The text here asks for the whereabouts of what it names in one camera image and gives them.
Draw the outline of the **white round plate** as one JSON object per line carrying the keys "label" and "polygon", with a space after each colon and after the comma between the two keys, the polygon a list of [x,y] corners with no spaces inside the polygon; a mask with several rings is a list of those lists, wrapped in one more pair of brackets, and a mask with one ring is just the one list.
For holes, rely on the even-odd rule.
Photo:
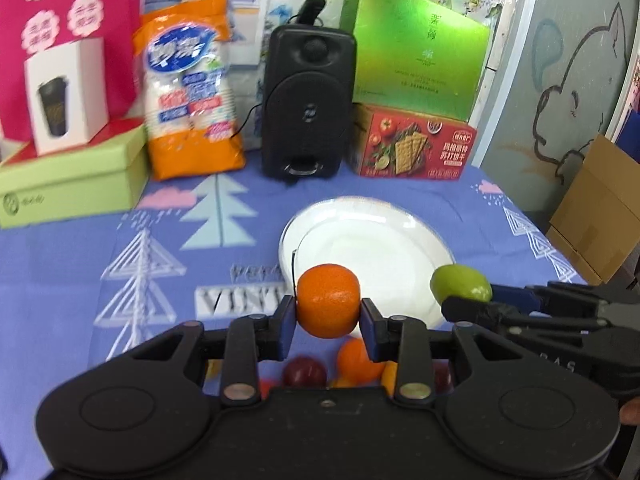
{"label": "white round plate", "polygon": [[279,262],[289,289],[308,269],[338,264],[356,275],[360,295],[386,318],[407,315],[429,328],[445,324],[430,281],[454,255],[427,224],[382,200],[342,196],[299,211],[281,234]]}

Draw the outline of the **light green shoe box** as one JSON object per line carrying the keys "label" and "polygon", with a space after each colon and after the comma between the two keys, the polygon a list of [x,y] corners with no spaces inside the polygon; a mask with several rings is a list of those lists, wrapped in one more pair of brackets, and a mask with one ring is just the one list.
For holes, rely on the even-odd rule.
{"label": "light green shoe box", "polygon": [[81,148],[39,156],[24,145],[1,163],[1,226],[16,228],[134,208],[149,181],[141,118],[113,120]]}

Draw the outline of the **large orange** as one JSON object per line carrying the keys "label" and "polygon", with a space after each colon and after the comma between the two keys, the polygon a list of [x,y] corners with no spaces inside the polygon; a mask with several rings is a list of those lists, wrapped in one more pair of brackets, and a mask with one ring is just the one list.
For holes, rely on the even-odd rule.
{"label": "large orange", "polygon": [[381,378],[384,368],[384,363],[375,363],[369,359],[366,346],[360,338],[347,339],[337,352],[337,376],[350,386],[376,382]]}

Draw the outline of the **brown cardboard box right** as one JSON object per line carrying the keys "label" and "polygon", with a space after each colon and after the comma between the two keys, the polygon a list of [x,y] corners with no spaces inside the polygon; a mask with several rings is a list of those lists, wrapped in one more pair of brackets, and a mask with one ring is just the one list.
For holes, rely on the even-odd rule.
{"label": "brown cardboard box right", "polygon": [[639,247],[639,164],[597,136],[546,237],[590,285],[611,281]]}

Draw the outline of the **dark red apple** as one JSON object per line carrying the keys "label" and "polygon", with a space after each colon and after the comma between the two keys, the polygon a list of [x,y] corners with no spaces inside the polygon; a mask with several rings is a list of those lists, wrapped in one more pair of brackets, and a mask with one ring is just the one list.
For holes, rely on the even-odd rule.
{"label": "dark red apple", "polygon": [[449,368],[449,362],[446,360],[435,360],[434,368],[434,385],[437,394],[449,392],[452,388],[452,379]]}

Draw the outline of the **red tomato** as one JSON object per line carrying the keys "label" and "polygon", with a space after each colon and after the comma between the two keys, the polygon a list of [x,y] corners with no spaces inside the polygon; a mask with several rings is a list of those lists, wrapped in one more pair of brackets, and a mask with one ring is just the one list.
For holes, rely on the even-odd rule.
{"label": "red tomato", "polygon": [[276,380],[261,379],[259,381],[259,389],[260,389],[260,395],[262,396],[262,400],[267,399],[271,389],[276,388],[278,385],[279,383]]}

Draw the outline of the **red cracker box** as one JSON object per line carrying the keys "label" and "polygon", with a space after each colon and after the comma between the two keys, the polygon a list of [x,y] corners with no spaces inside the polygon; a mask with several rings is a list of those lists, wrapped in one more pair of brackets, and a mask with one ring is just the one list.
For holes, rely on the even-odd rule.
{"label": "red cracker box", "polygon": [[475,138],[465,122],[357,104],[347,161],[363,177],[453,181],[461,177]]}

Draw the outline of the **orange paper cup pack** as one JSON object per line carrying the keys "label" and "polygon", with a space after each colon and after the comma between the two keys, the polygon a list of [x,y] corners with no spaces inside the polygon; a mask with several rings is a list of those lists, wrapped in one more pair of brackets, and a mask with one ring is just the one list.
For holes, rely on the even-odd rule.
{"label": "orange paper cup pack", "polygon": [[190,0],[145,14],[134,34],[156,180],[245,165],[229,80],[228,0]]}

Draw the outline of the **yellow orange kumquat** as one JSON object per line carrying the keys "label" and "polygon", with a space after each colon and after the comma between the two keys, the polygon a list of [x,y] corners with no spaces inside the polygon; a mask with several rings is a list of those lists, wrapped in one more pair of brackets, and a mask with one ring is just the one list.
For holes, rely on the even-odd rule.
{"label": "yellow orange kumquat", "polygon": [[381,386],[386,390],[387,395],[392,398],[394,396],[397,377],[397,363],[388,361],[380,378]]}

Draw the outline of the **pink gift bag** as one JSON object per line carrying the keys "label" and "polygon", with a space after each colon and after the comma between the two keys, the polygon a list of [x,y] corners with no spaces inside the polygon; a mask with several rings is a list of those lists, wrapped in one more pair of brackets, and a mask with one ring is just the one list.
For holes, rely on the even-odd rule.
{"label": "pink gift bag", "polygon": [[131,39],[139,23],[140,0],[1,0],[2,136],[32,138],[26,60],[85,38],[103,40],[108,114],[125,115],[137,97]]}

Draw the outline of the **orange mandarin with stem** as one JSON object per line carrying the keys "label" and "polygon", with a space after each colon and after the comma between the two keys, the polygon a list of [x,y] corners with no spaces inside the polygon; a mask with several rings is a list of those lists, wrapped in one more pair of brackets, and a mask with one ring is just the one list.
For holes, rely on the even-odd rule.
{"label": "orange mandarin with stem", "polygon": [[360,317],[356,274],[335,263],[306,270],[296,284],[296,320],[311,336],[336,339],[350,334]]}

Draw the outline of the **white coffee cup box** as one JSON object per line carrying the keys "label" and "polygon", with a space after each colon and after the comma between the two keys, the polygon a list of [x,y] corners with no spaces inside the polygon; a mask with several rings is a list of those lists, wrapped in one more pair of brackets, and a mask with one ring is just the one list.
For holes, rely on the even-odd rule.
{"label": "white coffee cup box", "polygon": [[66,42],[25,62],[32,137],[39,156],[80,148],[108,123],[100,38]]}

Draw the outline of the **large green gift box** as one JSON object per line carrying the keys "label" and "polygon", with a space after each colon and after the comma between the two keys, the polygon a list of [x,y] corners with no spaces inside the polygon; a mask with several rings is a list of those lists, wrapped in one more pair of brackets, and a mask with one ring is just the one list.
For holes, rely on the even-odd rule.
{"label": "large green gift box", "polygon": [[430,0],[344,0],[357,41],[356,103],[469,119],[490,31]]}

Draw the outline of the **purple printed tablecloth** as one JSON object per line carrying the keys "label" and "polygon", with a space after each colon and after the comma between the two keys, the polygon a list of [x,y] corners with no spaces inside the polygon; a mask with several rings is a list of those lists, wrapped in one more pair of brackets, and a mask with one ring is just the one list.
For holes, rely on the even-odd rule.
{"label": "purple printed tablecloth", "polygon": [[41,399],[93,365],[178,323],[207,327],[274,309],[280,235],[294,214],[341,196],[421,219],[457,262],[510,286],[578,273],[482,170],[455,181],[266,178],[243,170],[150,183],[138,209],[1,234],[1,448],[10,479],[50,469],[35,432]]}

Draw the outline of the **black speaker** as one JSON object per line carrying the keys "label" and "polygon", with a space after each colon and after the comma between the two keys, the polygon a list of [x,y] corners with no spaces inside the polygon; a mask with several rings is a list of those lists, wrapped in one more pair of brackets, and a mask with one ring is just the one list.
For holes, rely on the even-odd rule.
{"label": "black speaker", "polygon": [[262,171],[270,178],[330,178],[352,132],[357,43],[321,25],[326,0],[305,0],[269,39],[262,94]]}

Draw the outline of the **green pear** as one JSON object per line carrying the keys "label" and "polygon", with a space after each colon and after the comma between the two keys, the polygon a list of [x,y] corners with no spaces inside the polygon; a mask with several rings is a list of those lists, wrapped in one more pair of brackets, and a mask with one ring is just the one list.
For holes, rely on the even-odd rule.
{"label": "green pear", "polygon": [[437,268],[430,281],[431,292],[439,304],[452,296],[489,302],[492,288],[484,274],[459,263]]}

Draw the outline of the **dark red plum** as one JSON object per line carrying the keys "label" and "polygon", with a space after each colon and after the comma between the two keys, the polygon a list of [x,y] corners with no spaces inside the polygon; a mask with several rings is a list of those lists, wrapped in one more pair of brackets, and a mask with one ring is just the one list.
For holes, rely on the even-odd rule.
{"label": "dark red plum", "polygon": [[290,388],[326,388],[328,372],[320,361],[311,356],[296,356],[289,360],[282,372],[282,384]]}

